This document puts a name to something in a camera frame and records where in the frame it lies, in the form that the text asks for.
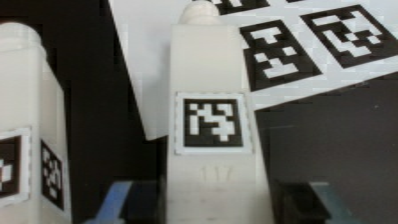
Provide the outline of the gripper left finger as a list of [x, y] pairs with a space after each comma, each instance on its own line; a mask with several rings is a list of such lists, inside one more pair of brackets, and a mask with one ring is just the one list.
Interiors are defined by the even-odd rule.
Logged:
[[157, 224], [154, 181], [111, 183], [95, 216], [81, 224]]

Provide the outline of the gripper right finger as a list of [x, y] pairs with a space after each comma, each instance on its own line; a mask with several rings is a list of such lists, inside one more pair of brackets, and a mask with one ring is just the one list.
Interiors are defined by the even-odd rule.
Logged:
[[276, 224], [362, 224], [326, 182], [278, 182]]

